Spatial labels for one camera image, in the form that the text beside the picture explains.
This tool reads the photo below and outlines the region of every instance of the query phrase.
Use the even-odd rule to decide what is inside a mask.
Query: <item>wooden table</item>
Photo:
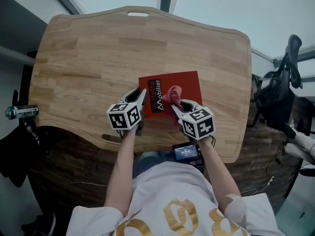
[[[145,13],[147,17],[131,16]],[[240,152],[251,94],[251,45],[234,29],[180,18],[151,7],[122,7],[49,22],[31,79],[38,126],[71,131],[118,151],[106,111],[149,75],[198,71],[203,105],[215,115],[216,149],[225,163]],[[135,152],[170,150],[187,138],[169,117],[145,121]]]

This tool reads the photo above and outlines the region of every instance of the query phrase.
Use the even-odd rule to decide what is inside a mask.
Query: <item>office chair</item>
[[[287,123],[294,100],[290,83],[295,89],[303,87],[297,68],[297,57],[301,45],[301,39],[297,35],[291,35],[278,70],[270,71],[262,78],[255,80],[257,92],[254,94],[254,101],[257,113],[249,127],[254,127],[259,116],[262,115],[268,127],[282,131],[289,138],[294,139],[295,132]]]

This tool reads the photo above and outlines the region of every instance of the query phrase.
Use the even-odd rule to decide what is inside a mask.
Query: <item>dark wood paneling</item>
[[[252,84],[252,95],[255,85]],[[296,97],[291,117],[297,124],[302,118],[308,123],[312,117],[310,101]],[[255,103],[251,102],[248,123],[252,123],[256,112]],[[63,139],[56,143],[51,154],[38,159],[33,168],[44,173],[51,179],[60,182],[84,181],[107,185],[112,172],[116,154],[102,150],[84,139],[67,131],[60,131]],[[296,171],[300,159],[282,152],[278,158],[283,164],[278,165],[274,160],[278,148],[282,149],[287,142],[286,136],[265,124],[257,122],[254,128],[247,128],[238,160],[227,164],[240,191],[264,187],[270,179],[266,175],[266,167],[270,163],[268,174],[274,176],[273,183],[266,188],[271,205],[274,209],[284,199]],[[52,208],[57,216],[56,235],[64,235],[72,209],[75,206],[99,207],[105,200],[106,187],[87,184],[58,184],[45,177],[30,172],[29,178],[35,196],[42,207]]]

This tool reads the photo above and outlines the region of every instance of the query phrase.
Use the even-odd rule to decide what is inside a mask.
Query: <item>black cable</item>
[[[269,180],[266,180],[266,181],[262,182],[262,184],[260,185],[260,187],[257,190],[260,191],[261,187],[267,182],[269,182]]]
[[[122,135],[122,131],[121,130],[116,130],[116,132],[120,135],[120,138],[122,139],[123,138],[123,135]]]
[[[205,160],[204,160],[204,158],[203,158],[203,155],[202,155],[200,149],[198,149],[198,155],[199,155],[200,160],[201,160],[201,166],[202,166],[202,168],[204,168],[204,167],[205,167]]]
[[[210,137],[212,138],[211,145],[214,147],[216,145],[216,139],[212,135],[210,135]]]
[[[278,153],[279,153],[279,151],[277,151],[277,153],[275,154],[275,161],[276,161],[276,163],[277,163],[278,165],[296,167],[295,165],[283,164],[283,163],[281,162],[281,160],[277,157]]]
[[[269,165],[271,164],[271,162],[272,162],[272,160],[268,163],[268,165],[267,165],[267,168],[266,168],[266,175],[268,176],[268,177],[270,177],[271,178],[271,176],[268,174],[268,168],[269,168]]]
[[[314,147],[314,145],[315,145],[315,144],[312,145],[312,147],[311,147],[311,149],[310,149],[310,151],[309,151],[309,154],[311,154],[311,150],[312,150],[312,148]]]
[[[279,147],[278,147],[278,149],[277,149],[277,152],[276,152],[276,154],[274,155],[274,158],[277,158],[278,153],[281,152],[281,150],[280,150],[281,146],[283,147],[283,146],[284,146],[284,143],[281,143],[281,144],[279,145]]]

